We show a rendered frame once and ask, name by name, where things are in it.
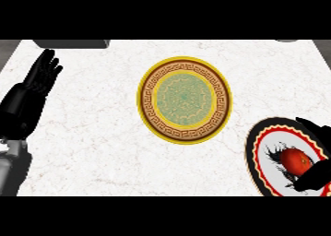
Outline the yellow and green patterned plate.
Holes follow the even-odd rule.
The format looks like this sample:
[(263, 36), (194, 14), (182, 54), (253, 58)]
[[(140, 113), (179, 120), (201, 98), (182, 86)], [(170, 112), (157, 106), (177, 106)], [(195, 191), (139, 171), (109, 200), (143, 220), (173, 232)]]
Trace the yellow and green patterned plate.
[(228, 123), (232, 91), (217, 69), (199, 58), (160, 61), (139, 82), (136, 104), (149, 131), (165, 141), (192, 145), (208, 140)]

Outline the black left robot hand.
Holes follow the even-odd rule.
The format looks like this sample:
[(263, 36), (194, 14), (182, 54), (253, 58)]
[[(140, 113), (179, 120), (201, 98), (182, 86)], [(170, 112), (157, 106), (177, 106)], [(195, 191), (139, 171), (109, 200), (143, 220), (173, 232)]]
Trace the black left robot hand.
[(43, 112), (46, 96), (62, 70), (55, 51), (44, 49), (27, 77), (16, 83), (0, 102), (0, 139), (25, 140)]

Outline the dark grey appliance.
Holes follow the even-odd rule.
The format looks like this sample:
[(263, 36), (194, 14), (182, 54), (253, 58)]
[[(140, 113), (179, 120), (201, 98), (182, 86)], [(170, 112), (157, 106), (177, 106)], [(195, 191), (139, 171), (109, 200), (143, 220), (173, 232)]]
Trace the dark grey appliance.
[(41, 48), (52, 49), (105, 49), (108, 40), (34, 40)]

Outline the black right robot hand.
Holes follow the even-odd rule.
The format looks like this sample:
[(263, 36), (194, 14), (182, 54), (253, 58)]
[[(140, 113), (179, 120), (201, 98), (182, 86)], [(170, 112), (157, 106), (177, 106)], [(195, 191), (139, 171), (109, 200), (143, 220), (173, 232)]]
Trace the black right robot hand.
[[(315, 137), (318, 137), (325, 150), (331, 155), (331, 127), (318, 126), (307, 119), (300, 117), (295, 121), (303, 124), (304, 128), (312, 132)], [(319, 190), (331, 182), (331, 158), (318, 161), (309, 170), (304, 172), (295, 183), (293, 184), (297, 192), (304, 190)]]

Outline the black red white plate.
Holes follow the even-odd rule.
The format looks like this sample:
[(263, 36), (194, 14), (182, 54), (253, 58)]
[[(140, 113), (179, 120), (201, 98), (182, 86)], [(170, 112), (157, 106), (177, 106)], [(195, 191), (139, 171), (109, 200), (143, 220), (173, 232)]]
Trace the black red white plate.
[(307, 167), (329, 158), (318, 137), (300, 123), (279, 117), (261, 120), (245, 142), (245, 160), (259, 192), (264, 196), (331, 196), (331, 182), (319, 190), (294, 190), (301, 169), (294, 162), (281, 161), (291, 149), (304, 152)]

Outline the red tomato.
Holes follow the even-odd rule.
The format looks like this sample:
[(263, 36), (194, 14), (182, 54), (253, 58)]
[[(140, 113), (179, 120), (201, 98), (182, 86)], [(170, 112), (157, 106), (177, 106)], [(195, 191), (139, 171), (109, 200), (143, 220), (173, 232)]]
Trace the red tomato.
[(312, 167), (312, 160), (300, 149), (287, 148), (281, 153), (281, 164), (288, 173), (301, 176)]

